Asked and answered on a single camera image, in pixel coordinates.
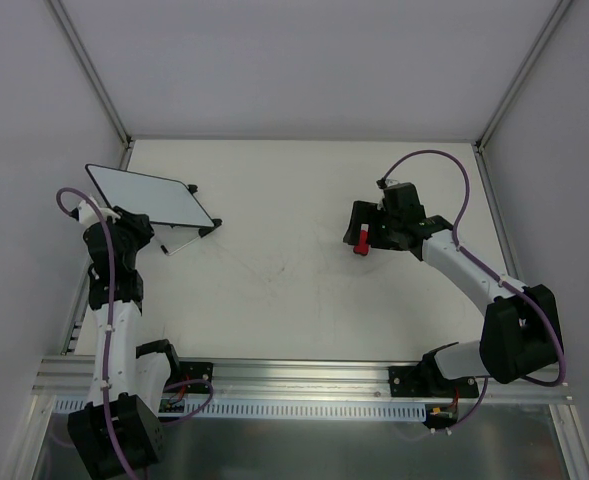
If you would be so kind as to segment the red bone-shaped eraser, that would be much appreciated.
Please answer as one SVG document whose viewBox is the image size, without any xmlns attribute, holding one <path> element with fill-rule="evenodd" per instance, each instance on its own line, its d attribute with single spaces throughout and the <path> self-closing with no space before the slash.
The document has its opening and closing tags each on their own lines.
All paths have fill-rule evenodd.
<svg viewBox="0 0 589 480">
<path fill-rule="evenodd" d="M 369 225 L 361 224 L 356 245 L 353 247 L 353 253 L 359 256 L 367 256 L 370 251 L 368 243 Z"/>
</svg>

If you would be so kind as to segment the small black-framed whiteboard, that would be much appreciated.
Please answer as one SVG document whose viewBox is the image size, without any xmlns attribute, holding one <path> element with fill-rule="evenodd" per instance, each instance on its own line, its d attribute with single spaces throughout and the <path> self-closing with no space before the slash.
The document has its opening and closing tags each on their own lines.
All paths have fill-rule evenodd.
<svg viewBox="0 0 589 480">
<path fill-rule="evenodd" d="M 86 164 L 85 170 L 106 206 L 147 215 L 152 224 L 215 228 L 220 224 L 196 198 L 198 186 L 182 181 Z"/>
</svg>

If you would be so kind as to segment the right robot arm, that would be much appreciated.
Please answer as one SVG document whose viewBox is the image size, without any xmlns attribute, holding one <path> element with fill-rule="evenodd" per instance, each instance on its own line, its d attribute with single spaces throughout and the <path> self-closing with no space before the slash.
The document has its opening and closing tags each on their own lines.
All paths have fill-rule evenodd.
<svg viewBox="0 0 589 480">
<path fill-rule="evenodd" d="M 411 253 L 444 275 L 483 316 L 479 339 L 433 349 L 401 376 L 408 392 L 443 396 L 466 380 L 534 382 L 535 372 L 552 364 L 565 370 L 552 291 L 502 276 L 482 262 L 462 245 L 453 224 L 426 215 L 413 184 L 384 188 L 377 203 L 355 201 L 343 241 L 359 256 L 373 249 Z"/>
</svg>

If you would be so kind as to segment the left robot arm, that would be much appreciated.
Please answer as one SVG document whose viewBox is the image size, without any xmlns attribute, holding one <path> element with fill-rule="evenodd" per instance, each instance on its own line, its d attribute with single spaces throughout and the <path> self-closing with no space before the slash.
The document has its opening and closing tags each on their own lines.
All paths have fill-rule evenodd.
<svg viewBox="0 0 589 480">
<path fill-rule="evenodd" d="M 112 479 L 161 460 L 158 410 L 163 391 L 181 382 L 182 367 L 169 341 L 137 341 L 144 289 L 136 258 L 154 235 L 148 217 L 88 201 L 72 216 L 85 228 L 91 258 L 88 304 L 97 346 L 86 404 L 69 415 L 67 431 L 90 477 Z"/>
</svg>

